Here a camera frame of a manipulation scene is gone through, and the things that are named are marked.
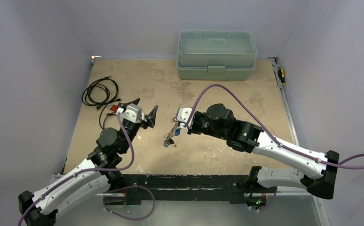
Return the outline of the keyring with keys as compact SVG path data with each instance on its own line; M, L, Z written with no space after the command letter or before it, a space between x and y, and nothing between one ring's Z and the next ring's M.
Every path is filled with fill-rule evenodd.
M181 132L181 128L179 127L179 123L176 122L170 132L165 135L165 140L163 143L164 147L169 147L170 145L174 145L175 142L173 140L173 137L179 136Z

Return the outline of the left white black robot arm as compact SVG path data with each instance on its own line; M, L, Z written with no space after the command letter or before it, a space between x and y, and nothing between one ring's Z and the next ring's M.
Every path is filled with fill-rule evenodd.
M116 193L135 186L123 186L121 171L132 166L117 168L121 154L131 151L135 159L132 141L140 128L153 128L158 106L149 114L138 106L140 99L116 105L120 129L104 128L96 140L96 148L77 167L50 185L35 191L24 191L18 196L21 218L18 225L53 226L57 217L64 215L82 202L97 194Z

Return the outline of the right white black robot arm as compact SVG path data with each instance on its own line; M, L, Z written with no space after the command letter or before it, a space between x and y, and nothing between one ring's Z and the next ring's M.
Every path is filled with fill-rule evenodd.
M340 155L311 151L284 140L278 140L265 129L247 121L238 120L223 104L208 107L205 113L192 108L180 110L176 117L187 134L204 134L226 141L235 151L269 157L291 169L259 167L247 178L247 187L254 192L263 187L290 186L306 189L311 195L331 200L334 197L337 167Z

